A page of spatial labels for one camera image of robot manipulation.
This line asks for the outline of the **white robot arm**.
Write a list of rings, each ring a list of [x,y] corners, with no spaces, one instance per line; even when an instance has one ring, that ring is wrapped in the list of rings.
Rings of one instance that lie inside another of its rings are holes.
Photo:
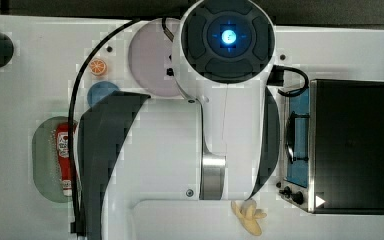
[[[80,120],[86,240],[136,240],[133,211],[143,201],[249,199],[277,165],[267,14],[251,0],[199,0],[179,23],[171,57],[173,98],[116,91]]]

